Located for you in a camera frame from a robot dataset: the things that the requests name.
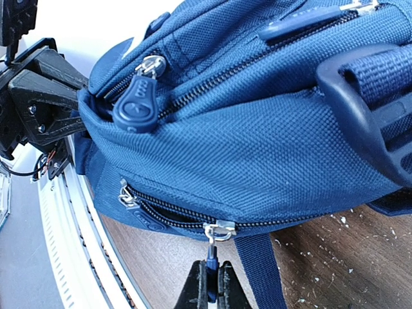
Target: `bag strap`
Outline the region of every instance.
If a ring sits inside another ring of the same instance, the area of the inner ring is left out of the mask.
[[[235,239],[259,309],[287,309],[269,234]]]

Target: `blue webbing strap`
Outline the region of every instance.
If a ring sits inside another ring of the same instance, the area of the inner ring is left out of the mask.
[[[341,68],[355,77],[355,87],[369,104],[412,86],[412,45],[356,59]]]
[[[287,309],[270,235],[235,239],[259,309]]]

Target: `blue zipper pull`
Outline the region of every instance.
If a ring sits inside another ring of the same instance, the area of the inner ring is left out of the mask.
[[[360,0],[353,0],[353,3],[348,5],[311,8],[295,13],[281,21],[270,23],[265,29],[259,31],[257,35],[263,41],[271,41],[308,26],[339,18],[347,11],[356,11],[359,15],[369,14],[375,11],[378,5],[378,0],[372,0],[366,5],[362,4]]]
[[[159,108],[156,102],[156,78],[166,69],[166,60],[148,56],[135,69],[129,87],[113,108],[113,122],[132,133],[148,133],[157,126]]]

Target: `wooden table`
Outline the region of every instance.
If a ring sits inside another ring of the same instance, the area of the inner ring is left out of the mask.
[[[103,217],[115,245],[154,309],[173,308],[192,262],[207,244],[138,230]],[[367,206],[272,233],[289,308],[412,308],[412,216]],[[257,308],[232,241],[219,244]]]

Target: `metal zipper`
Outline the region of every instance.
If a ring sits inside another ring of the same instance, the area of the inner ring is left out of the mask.
[[[148,214],[150,214],[154,219],[162,222],[163,224],[172,226],[172,227],[179,227],[182,229],[204,229],[206,225],[210,224],[222,224],[222,222],[229,222],[230,221],[223,221],[211,216],[201,214],[199,212],[190,211],[188,209],[184,209],[182,207],[173,205],[166,201],[159,200],[158,198],[154,198],[147,194],[144,194],[136,189],[132,188],[127,182],[123,179],[121,180],[122,188],[120,190],[120,195],[118,197],[119,201],[125,205],[126,207],[136,207],[139,206],[141,209],[145,210]],[[198,220],[198,222],[194,223],[184,223],[175,220],[171,220],[166,218],[164,215],[160,214],[156,208],[159,207],[164,210],[169,210],[174,213],[178,213],[181,216],[187,215],[187,218]],[[297,218],[291,219],[282,219],[282,220],[272,220],[272,221],[264,221],[264,222],[252,222],[252,223],[233,223],[236,229],[241,228],[251,228],[251,227],[267,227],[271,225],[284,225],[288,223],[297,223],[301,221],[306,221],[310,219],[317,218],[319,216],[324,216],[330,214],[330,212],[323,212],[320,214],[313,214],[310,216],[300,216]]]
[[[318,24],[315,24],[311,26],[310,28],[307,28],[301,32],[299,32],[296,35],[293,35],[285,40],[276,42],[275,44],[271,45],[267,49],[261,51],[257,55],[250,57],[249,59],[246,59],[239,64],[228,68],[219,74],[203,81],[200,85],[197,85],[196,87],[192,88],[190,91],[188,91],[186,94],[173,99],[171,101],[171,105],[166,108],[165,110],[161,111],[158,115],[158,119],[161,120],[163,118],[168,117],[169,115],[179,111],[181,108],[184,108],[186,105],[191,103],[193,100],[196,98],[204,95],[205,93],[209,92],[210,90],[214,89],[216,86],[219,86],[221,83],[225,82],[226,80],[230,79],[232,76],[235,74],[243,71],[244,69],[248,68],[249,66],[257,63],[258,61],[264,59],[266,56],[270,55],[271,53],[277,52],[279,50],[282,50],[283,48],[290,46],[291,44],[301,41],[311,35],[315,35],[319,32],[325,31],[329,28],[336,27],[339,25],[342,25],[344,23],[347,23],[349,21],[352,21],[356,19],[358,16],[362,16],[365,14],[369,14],[373,10],[378,10],[385,5],[379,5],[377,4],[376,0],[373,0],[370,5],[365,5],[362,8],[358,8],[356,10],[348,10],[344,12],[344,15],[338,19],[332,20],[332,21],[325,21],[321,22]],[[129,74],[125,79],[123,79],[119,84],[117,84],[114,88],[112,88],[108,93],[104,96],[105,99],[109,100],[110,102],[115,102],[116,99],[119,98],[119,96],[122,94],[122,92],[127,89],[129,86],[132,78],[135,76],[135,72],[132,72]]]
[[[129,84],[136,74],[142,76],[148,76],[152,79],[156,79],[162,76],[166,70],[166,59],[161,55],[149,55],[145,57],[141,64],[139,64],[135,70],[125,77],[121,82],[119,82],[115,87],[113,87],[104,98],[111,98],[110,101],[114,102],[124,90],[129,87]]]
[[[287,38],[281,42],[277,42],[261,53],[245,60],[242,61],[241,63],[226,69],[225,71],[217,74],[214,77],[211,77],[204,82],[202,82],[200,85],[194,87],[191,89],[189,92],[186,94],[182,95],[181,97],[178,97],[174,100],[172,100],[172,104],[170,107],[166,108],[159,114],[159,119],[163,119],[168,117],[169,115],[179,111],[181,108],[184,108],[186,105],[191,103],[193,100],[196,98],[204,95],[205,93],[209,92],[216,86],[219,86],[221,83],[225,82],[226,80],[230,79],[232,76],[235,76],[235,74],[243,71],[244,69],[247,69],[249,66],[257,63],[258,61],[264,59],[266,56],[269,56],[270,54],[274,52],[278,52],[279,50],[282,50],[283,48],[290,46],[291,44],[301,41],[311,35],[317,34],[319,32],[322,32],[324,30],[327,30],[329,28],[339,26],[341,24],[347,23],[348,21],[351,21],[355,18],[357,18],[358,12],[356,11],[349,11],[345,13],[344,16],[341,18],[334,20],[332,22],[327,22],[326,24],[321,24],[316,26],[315,28],[307,29],[304,30],[300,33],[298,33],[295,36],[292,36],[290,38]]]

